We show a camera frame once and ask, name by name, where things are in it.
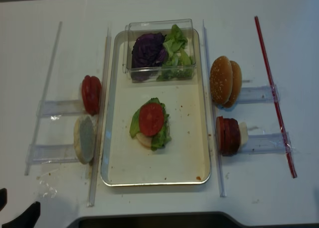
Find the cheese slice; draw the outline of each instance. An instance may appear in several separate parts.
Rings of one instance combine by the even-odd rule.
[[[248,129],[247,129],[247,124],[245,122],[241,122],[239,124],[239,132],[240,132],[240,147],[242,147],[248,141]]]

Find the red straw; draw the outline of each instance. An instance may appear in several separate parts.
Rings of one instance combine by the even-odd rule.
[[[265,66],[266,66],[266,70],[267,70],[269,84],[270,84],[270,86],[272,88],[274,88],[275,84],[274,84],[273,76],[271,75],[270,66],[269,66],[267,53],[266,53],[266,48],[265,48],[265,44],[264,44],[264,40],[263,40],[263,35],[261,34],[260,24],[259,24],[259,20],[258,20],[257,16],[255,16],[255,23],[256,23],[256,27],[257,27],[257,32],[258,32],[258,37],[259,37],[261,50],[262,50],[263,56],[264,56],[264,61],[265,61]],[[275,90],[273,90],[273,97],[275,98],[276,96],[277,96],[276,92],[275,92]],[[280,125],[280,130],[281,130],[281,133],[282,133],[283,139],[284,139],[284,144],[285,144],[286,156],[287,156],[287,160],[288,160],[289,169],[290,169],[292,177],[296,178],[297,177],[297,173],[295,171],[294,161],[293,161],[293,158],[292,158],[292,155],[291,155],[291,148],[290,148],[290,144],[289,144],[290,142],[289,142],[287,134],[286,134],[286,129],[285,129],[284,121],[283,121],[283,118],[282,118],[282,115],[281,115],[281,112],[280,112],[280,107],[279,107],[278,100],[274,100],[274,104],[275,104],[275,108],[276,108],[278,122],[279,122],[279,125]]]

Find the red cabbage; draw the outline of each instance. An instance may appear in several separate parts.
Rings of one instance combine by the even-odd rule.
[[[132,51],[132,69],[161,66],[167,55],[164,39],[162,33],[144,34],[137,38]]]

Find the partially assembled burger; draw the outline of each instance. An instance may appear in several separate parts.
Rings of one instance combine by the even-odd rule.
[[[232,107],[240,93],[242,75],[239,65],[226,56],[218,57],[210,69],[210,93],[216,104]]]
[[[168,114],[165,104],[158,98],[152,98],[133,115],[130,135],[147,148],[155,151],[164,148],[171,141],[169,136]]]

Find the purple cabbage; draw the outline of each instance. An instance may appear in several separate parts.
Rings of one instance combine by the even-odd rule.
[[[134,68],[161,66],[166,58],[167,52],[163,47],[165,37],[162,33],[144,34],[137,38],[132,51],[132,73],[134,80],[144,81],[151,75],[152,71],[134,72]]]

